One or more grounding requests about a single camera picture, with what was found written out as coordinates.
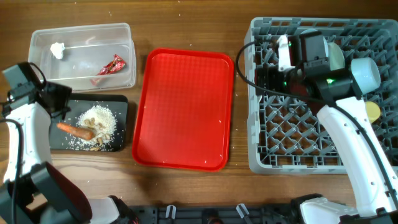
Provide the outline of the yellow plastic cup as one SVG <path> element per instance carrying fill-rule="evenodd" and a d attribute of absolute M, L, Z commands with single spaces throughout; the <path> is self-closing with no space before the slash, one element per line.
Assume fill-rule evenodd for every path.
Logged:
<path fill-rule="evenodd" d="M 377 119 L 380 118 L 381 109 L 376 103 L 374 103 L 372 101 L 366 101 L 365 102 L 365 109 L 366 109 L 366 114 L 367 114 L 367 116 L 369 118 L 369 122 L 370 123 L 373 123 Z"/>

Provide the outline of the rice and peanut leftovers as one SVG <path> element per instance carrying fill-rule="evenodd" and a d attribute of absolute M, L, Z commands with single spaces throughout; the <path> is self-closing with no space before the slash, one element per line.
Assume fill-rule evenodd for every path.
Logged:
<path fill-rule="evenodd" d="M 74 126 L 92 130 L 95 137 L 91 140 L 72 137 L 70 144 L 76 150 L 107 151 L 111 141 L 115 140 L 116 125 L 116 113 L 107 107 L 94 105 L 77 117 Z"/>

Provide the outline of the red snack wrapper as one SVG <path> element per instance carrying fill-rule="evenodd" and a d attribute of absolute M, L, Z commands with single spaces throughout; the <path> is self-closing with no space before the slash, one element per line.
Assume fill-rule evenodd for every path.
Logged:
<path fill-rule="evenodd" d="M 118 54 L 115 54 L 113 60 L 105 65 L 96 76 L 103 76 L 116 73 L 122 70 L 126 66 L 125 60 L 123 60 Z M 98 86 L 102 82 L 103 78 L 92 78 L 90 79 L 90 83 L 94 86 Z"/>

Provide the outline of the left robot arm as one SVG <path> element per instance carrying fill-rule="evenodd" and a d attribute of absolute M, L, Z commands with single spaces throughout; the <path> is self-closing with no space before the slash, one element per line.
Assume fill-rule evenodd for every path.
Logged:
<path fill-rule="evenodd" d="M 7 223 L 119 223 L 130 209 L 110 195 L 89 200 L 52 165 L 51 119 L 68 111 L 71 88 L 48 82 L 40 68 L 22 62 L 3 70 L 11 89 L 1 122 L 9 128 L 9 163 L 1 186 Z"/>

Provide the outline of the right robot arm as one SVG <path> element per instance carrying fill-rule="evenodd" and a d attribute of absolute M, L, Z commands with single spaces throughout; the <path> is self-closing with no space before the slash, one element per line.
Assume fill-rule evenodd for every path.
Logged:
<path fill-rule="evenodd" d="M 281 35 L 276 68 L 264 67 L 261 88 L 306 102 L 331 137 L 353 188 L 349 208 L 319 195 L 294 202 L 301 223 L 396 223 L 397 175 L 371 126 L 364 95 L 381 85 L 369 57 L 347 61 L 335 43 L 309 29 Z"/>

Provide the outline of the mint green bowl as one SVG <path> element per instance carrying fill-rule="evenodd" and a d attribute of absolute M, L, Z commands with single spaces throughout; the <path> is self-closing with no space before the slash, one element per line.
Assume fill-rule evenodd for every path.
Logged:
<path fill-rule="evenodd" d="M 334 43 L 328 43 L 328 58 L 330 70 L 339 70 L 345 68 L 345 58 L 340 47 Z"/>

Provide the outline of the white tissue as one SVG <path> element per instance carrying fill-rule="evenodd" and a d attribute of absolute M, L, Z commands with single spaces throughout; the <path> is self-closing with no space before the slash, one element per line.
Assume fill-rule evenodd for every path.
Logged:
<path fill-rule="evenodd" d="M 61 60 L 63 58 L 63 51 L 65 50 L 65 44 L 64 43 L 54 43 L 50 46 L 50 51 L 53 54 L 53 56 Z"/>

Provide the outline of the orange carrot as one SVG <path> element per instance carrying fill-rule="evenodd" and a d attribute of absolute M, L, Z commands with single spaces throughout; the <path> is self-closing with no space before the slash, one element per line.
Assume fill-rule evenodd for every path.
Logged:
<path fill-rule="evenodd" d="M 79 128 L 66 123 L 57 123 L 57 128 L 71 134 L 74 137 L 84 139 L 86 141 L 92 140 L 95 134 L 92 130 L 87 128 Z"/>

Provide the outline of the light blue plate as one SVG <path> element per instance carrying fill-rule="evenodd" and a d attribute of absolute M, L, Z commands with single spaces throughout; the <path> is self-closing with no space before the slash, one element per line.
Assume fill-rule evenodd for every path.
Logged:
<path fill-rule="evenodd" d="M 301 34 L 307 34 L 307 33 L 312 33 L 312 32 L 318 32 L 318 30 L 316 30 L 314 28 L 311 28 L 311 29 L 307 29 L 305 31 L 302 31 Z M 324 37 L 323 37 L 323 45 L 324 45 L 326 57 L 329 57 L 328 43 L 327 43 L 327 41 L 326 41 L 326 39 Z"/>

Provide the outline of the light blue bowl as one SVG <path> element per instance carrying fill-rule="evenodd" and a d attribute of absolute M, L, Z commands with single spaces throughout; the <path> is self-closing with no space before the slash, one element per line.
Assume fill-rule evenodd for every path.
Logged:
<path fill-rule="evenodd" d="M 381 76 L 372 58 L 353 59 L 351 61 L 351 73 L 363 95 L 380 87 Z"/>

